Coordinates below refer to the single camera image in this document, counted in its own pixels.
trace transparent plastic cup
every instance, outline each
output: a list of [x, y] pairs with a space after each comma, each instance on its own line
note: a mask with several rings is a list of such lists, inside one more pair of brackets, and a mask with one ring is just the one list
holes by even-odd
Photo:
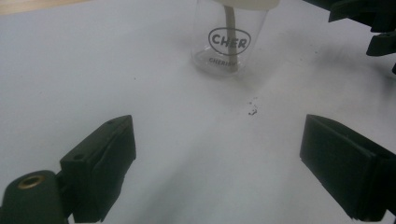
[[198, 0], [191, 46], [196, 66], [210, 74], [241, 74], [274, 5], [276, 0]]

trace screw hole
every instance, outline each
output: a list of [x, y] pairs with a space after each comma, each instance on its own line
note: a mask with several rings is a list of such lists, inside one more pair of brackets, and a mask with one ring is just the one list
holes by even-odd
[[18, 185], [19, 189], [31, 189], [35, 186], [41, 184], [45, 177], [43, 175], [32, 175], [29, 177], [24, 178], [20, 184]]
[[82, 155], [82, 154], [78, 154], [78, 155], [76, 155], [75, 157], [73, 157], [73, 159], [75, 159], [76, 161], [79, 161], [79, 160], [81, 160], [82, 158], [84, 158], [84, 155]]

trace dark crumb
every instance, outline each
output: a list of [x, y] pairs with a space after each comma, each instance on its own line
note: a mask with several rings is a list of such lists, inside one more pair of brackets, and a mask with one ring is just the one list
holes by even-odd
[[253, 109], [251, 112], [248, 113], [250, 116], [257, 114], [257, 109]]

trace white surface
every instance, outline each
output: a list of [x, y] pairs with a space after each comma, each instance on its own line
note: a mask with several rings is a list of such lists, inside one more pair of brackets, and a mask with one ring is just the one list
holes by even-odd
[[190, 59], [194, 9], [95, 0], [2, 16], [1, 192], [132, 114], [137, 159], [105, 223], [357, 223], [301, 163], [305, 115], [395, 151], [396, 58], [365, 56], [369, 27], [284, 0], [247, 73], [212, 77]]

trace cup logo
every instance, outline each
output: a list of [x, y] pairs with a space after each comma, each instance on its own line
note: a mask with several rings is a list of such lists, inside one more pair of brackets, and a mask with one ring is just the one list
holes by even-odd
[[209, 33], [209, 44], [216, 52], [223, 55], [237, 55], [250, 45], [248, 32], [234, 28], [216, 28]]

